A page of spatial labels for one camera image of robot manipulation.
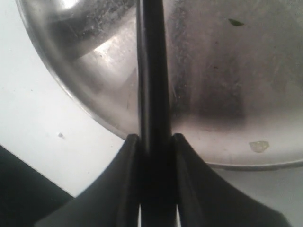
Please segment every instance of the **black pole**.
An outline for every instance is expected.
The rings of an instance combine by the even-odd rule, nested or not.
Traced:
[[[139,120],[144,227],[175,225],[175,160],[170,147],[169,83],[162,0],[137,1]]]

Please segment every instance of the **stainless steel surface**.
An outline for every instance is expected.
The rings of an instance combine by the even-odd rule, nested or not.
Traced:
[[[137,132],[134,0],[17,4],[64,90],[117,135]],[[214,166],[302,164],[303,0],[164,5],[173,131]]]

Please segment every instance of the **white countertop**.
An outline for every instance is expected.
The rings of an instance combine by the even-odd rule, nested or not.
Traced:
[[[123,140],[59,87],[33,48],[14,0],[0,1],[0,144],[73,196],[92,183]],[[303,168],[219,171],[231,184],[303,226]]]

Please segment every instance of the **dark object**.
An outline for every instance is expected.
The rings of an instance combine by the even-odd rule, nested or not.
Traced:
[[[72,199],[0,146],[0,227],[32,227]]]
[[[171,136],[162,0],[138,0],[140,137],[130,135],[83,194],[36,227],[289,227],[230,186],[181,134]]]
[[[228,21],[229,21],[233,26],[235,26],[235,27],[244,25],[242,22],[240,22],[240,21],[238,21],[238,20],[228,19]]]

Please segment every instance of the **white surface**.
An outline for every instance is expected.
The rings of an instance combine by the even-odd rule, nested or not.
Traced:
[[[123,141],[60,89],[36,54],[14,0],[0,1],[0,144],[76,196],[107,167]],[[303,226],[303,168],[219,171],[253,198]]]

